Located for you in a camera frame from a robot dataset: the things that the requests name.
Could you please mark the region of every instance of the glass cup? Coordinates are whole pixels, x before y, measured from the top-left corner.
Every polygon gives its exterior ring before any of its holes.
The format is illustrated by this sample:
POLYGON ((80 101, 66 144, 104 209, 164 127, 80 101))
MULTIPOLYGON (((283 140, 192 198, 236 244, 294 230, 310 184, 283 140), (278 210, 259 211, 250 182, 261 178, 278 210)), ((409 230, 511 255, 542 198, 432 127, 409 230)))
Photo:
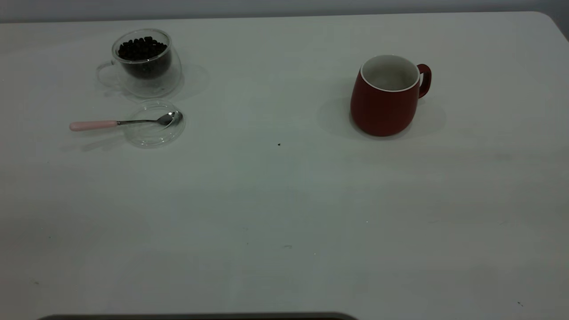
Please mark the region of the glass cup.
POLYGON ((172 38, 158 29, 141 29, 129 32, 114 42, 112 48, 113 60, 97 67, 97 79, 103 85, 113 87, 100 77, 101 70, 112 67, 118 84, 135 96, 152 98, 163 96, 176 88, 182 75, 182 65, 172 38), (126 60, 118 55, 124 42, 151 36, 153 40, 165 44, 166 49, 157 56, 144 60, 126 60))

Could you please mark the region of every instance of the white table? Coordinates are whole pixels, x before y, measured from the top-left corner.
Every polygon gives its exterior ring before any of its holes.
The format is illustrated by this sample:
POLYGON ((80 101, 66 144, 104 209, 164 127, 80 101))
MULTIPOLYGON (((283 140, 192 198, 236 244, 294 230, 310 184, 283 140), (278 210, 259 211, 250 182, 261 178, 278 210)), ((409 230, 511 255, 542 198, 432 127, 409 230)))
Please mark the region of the white table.
POLYGON ((569 44, 545 15, 2 24, 0 39, 2 319, 569 318, 569 44), (145 27, 184 64, 183 135, 142 150, 70 132, 131 113, 94 69, 145 27), (378 54, 434 74, 394 138, 348 117, 378 54))

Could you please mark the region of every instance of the metal spoon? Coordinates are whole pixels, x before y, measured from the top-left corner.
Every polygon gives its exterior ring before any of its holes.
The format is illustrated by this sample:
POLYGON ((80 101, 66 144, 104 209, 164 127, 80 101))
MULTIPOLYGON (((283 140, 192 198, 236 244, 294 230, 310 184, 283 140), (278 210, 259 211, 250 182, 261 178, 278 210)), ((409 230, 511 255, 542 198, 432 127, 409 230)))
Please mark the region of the metal spoon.
POLYGON ((174 118, 176 118, 176 122, 173 124, 176 124, 182 118, 182 114, 179 113, 178 111, 168 112, 164 116, 161 116, 156 120, 129 120, 129 121, 107 120, 107 121, 72 122, 71 124, 69 124, 69 129, 71 131, 86 131, 86 130, 94 130, 102 128, 112 128, 114 126, 120 126, 120 125, 139 124, 143 122, 155 122, 159 125, 167 126, 174 121, 174 118))

